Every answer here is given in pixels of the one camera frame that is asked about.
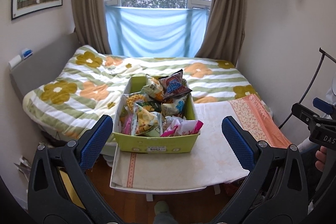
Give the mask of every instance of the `blue cloth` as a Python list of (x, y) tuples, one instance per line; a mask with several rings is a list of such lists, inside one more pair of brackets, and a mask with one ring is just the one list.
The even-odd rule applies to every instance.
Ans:
[(207, 9), (146, 9), (105, 6), (113, 55), (194, 57), (201, 47)]

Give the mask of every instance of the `green box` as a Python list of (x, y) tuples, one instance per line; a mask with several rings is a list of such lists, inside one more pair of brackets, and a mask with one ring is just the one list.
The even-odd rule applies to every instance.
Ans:
[[(124, 94), (139, 92), (144, 85), (146, 85), (146, 76), (133, 76), (127, 83)], [(193, 135), (164, 138), (138, 137), (122, 134), (119, 118), (124, 105), (126, 105), (126, 98), (125, 96), (122, 96), (117, 107), (113, 126), (115, 140), (117, 141), (118, 147), (121, 151), (137, 153), (190, 152), (196, 142), (198, 135), (200, 134), (199, 132)], [(184, 115), (187, 120), (197, 120), (195, 106), (191, 94), (188, 94), (188, 98), (184, 107)]]

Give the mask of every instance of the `floral comforter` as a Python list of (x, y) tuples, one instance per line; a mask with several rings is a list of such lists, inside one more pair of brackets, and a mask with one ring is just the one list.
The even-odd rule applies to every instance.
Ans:
[(201, 58), (124, 58), (80, 47), (59, 77), (29, 92), (23, 109), (43, 127), (79, 138), (103, 114), (114, 118), (133, 75), (170, 75), (180, 69), (195, 103), (238, 99), (256, 91), (227, 61)]

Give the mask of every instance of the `bed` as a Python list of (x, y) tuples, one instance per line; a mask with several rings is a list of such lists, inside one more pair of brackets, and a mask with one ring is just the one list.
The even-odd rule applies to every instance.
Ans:
[[(114, 117), (131, 76), (164, 76), (180, 69), (195, 103), (258, 96), (230, 62), (102, 55), (90, 46), (80, 47), (75, 33), (34, 53), (15, 67), (10, 77), (26, 114), (52, 138), (68, 141), (80, 138), (103, 114)], [(115, 147), (112, 134), (102, 154), (113, 156)]]

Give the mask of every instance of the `wooden floor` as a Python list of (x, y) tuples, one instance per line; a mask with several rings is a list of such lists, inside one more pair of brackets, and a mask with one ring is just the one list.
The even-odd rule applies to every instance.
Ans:
[(146, 201), (146, 195), (125, 193), (110, 188), (112, 168), (100, 156), (91, 170), (87, 170), (98, 192), (113, 210), (128, 223), (136, 222), (152, 224), (154, 220), (154, 205), (160, 200), (165, 200), (170, 212), (179, 224), (206, 223), (211, 221), (230, 198), (227, 196), (223, 185), (221, 193), (214, 195), (213, 187), (185, 194), (154, 195), (153, 202)]

